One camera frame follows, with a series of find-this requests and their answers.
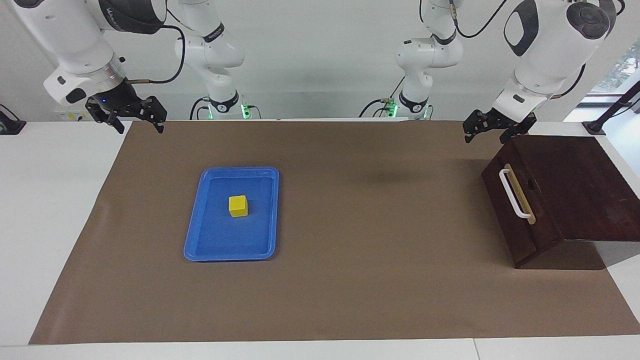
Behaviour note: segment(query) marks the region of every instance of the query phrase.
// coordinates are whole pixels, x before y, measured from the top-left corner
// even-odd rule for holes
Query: blue tray
[[[276,249],[280,174],[272,167],[210,168],[200,177],[184,244],[191,261],[264,260]],[[245,195],[247,217],[232,218],[231,196]]]

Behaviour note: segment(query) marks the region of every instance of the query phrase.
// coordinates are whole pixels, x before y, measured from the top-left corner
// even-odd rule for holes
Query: white handle
[[[508,168],[503,168],[502,170],[500,170],[498,176],[500,177],[500,181],[502,181],[504,191],[507,193],[507,197],[511,202],[511,206],[513,206],[513,211],[515,211],[516,215],[518,215],[519,218],[531,218],[531,214],[524,213],[520,209],[520,205],[518,204],[518,201],[516,200],[516,197],[515,195],[513,195],[513,191],[511,191],[511,187],[509,186],[509,179],[507,179],[508,172],[511,171]]]

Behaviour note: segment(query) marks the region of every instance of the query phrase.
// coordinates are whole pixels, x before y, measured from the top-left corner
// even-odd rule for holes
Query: drawer handle
[[[536,217],[533,215],[533,211],[531,211],[529,201],[527,201],[527,197],[524,195],[522,187],[520,187],[520,183],[518,183],[518,179],[513,173],[511,165],[505,165],[504,168],[498,173],[498,176],[500,177],[500,181],[502,182],[504,191],[507,193],[507,197],[509,198],[511,207],[513,207],[513,211],[516,213],[516,215],[518,215],[519,218],[527,219],[529,225],[535,224]],[[522,210],[520,209],[518,201],[520,201],[520,204],[522,205]]]

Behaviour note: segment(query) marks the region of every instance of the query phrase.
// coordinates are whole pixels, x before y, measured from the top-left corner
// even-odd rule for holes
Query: black round joint cap
[[[595,40],[609,31],[609,17],[591,3],[573,3],[567,8],[566,18],[571,26],[587,39]]]

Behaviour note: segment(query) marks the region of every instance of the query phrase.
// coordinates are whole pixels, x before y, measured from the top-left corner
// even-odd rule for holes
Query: wooden box
[[[599,270],[640,254],[640,199],[594,138],[516,137],[483,179],[516,268]]]

